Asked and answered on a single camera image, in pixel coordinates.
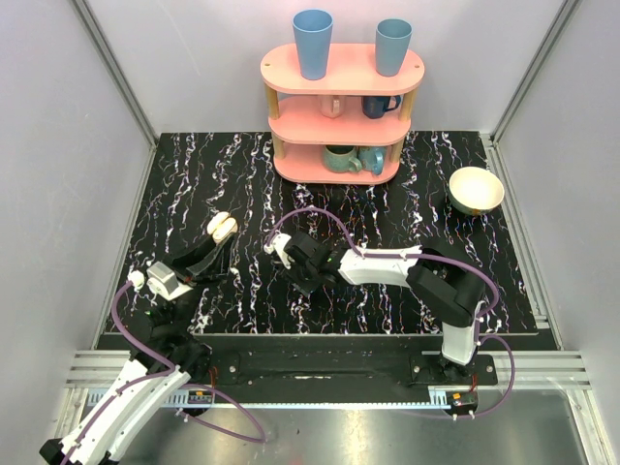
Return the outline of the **white earbud charging case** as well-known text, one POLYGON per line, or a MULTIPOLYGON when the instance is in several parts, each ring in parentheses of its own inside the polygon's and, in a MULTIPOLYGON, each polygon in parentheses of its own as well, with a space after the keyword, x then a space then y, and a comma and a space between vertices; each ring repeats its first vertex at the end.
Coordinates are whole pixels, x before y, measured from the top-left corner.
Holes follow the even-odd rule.
POLYGON ((216 244, 238 232, 236 220, 227 211, 218 212, 208 223, 207 233, 216 244))

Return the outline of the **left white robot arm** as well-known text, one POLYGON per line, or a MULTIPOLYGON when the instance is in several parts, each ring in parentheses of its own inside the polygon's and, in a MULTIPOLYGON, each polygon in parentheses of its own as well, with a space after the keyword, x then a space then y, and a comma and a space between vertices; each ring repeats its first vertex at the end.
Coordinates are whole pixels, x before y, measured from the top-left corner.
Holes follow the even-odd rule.
POLYGON ((230 269, 235 231, 210 232, 182 252, 133 271, 114 297, 142 287, 162 299, 150 314, 151 330, 141 342, 127 328, 133 349, 94 410, 71 433, 40 449, 48 464, 116 464, 145 423, 184 384, 205 383, 212 350, 188 327, 202 290, 220 283, 230 269))

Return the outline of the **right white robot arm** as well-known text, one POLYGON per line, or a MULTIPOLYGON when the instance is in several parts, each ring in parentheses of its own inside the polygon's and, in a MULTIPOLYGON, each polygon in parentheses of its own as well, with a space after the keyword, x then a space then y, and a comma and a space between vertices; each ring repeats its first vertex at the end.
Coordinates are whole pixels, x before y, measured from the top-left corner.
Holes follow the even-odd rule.
POLYGON ((442 325, 440 372, 461 384, 475 371, 476 314, 485 283, 454 251, 439 245, 405 249, 332 248, 305 232, 278 233, 265 252, 303 295, 321 287, 378 284, 408 289, 442 325))

